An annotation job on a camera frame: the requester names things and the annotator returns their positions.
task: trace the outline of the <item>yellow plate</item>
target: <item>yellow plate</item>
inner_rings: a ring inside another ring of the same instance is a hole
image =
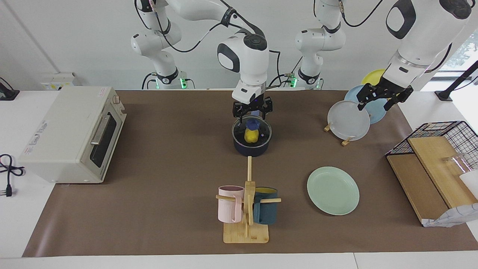
[[[377,85],[382,77],[383,73],[385,73],[385,69],[377,69],[370,73],[368,73],[362,80],[361,84],[370,83],[373,86]]]

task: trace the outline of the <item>oven handle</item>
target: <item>oven handle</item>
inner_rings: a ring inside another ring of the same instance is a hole
[[[90,144],[99,145],[101,143],[101,140],[103,140],[103,135],[105,134],[106,126],[108,125],[110,118],[111,115],[108,114],[101,119],[101,122],[98,125],[98,129],[96,129],[96,133],[93,136],[93,139],[91,140]]]

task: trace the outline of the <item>black wire basket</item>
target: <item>black wire basket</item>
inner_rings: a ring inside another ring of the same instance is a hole
[[[424,123],[396,145],[386,156],[414,154],[408,139],[416,137],[444,136],[459,154],[465,154],[467,163],[478,169],[478,135],[464,121]]]

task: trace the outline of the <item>brown leather surface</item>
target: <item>brown leather surface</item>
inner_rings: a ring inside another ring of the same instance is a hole
[[[323,128],[345,91],[270,92],[272,140],[253,159],[258,186],[279,190],[267,244],[224,244],[215,195],[243,185],[232,144],[230,91],[119,91],[128,117],[104,183],[57,184],[24,257],[477,250],[465,224],[423,228],[385,153],[410,132],[399,108],[348,146]],[[310,201],[322,166],[357,182],[355,211],[331,216]]]

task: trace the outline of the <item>green plate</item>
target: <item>green plate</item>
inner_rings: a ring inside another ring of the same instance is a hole
[[[321,167],[309,176],[307,192],[314,204],[325,213],[345,215],[359,204],[359,188],[345,171]]]

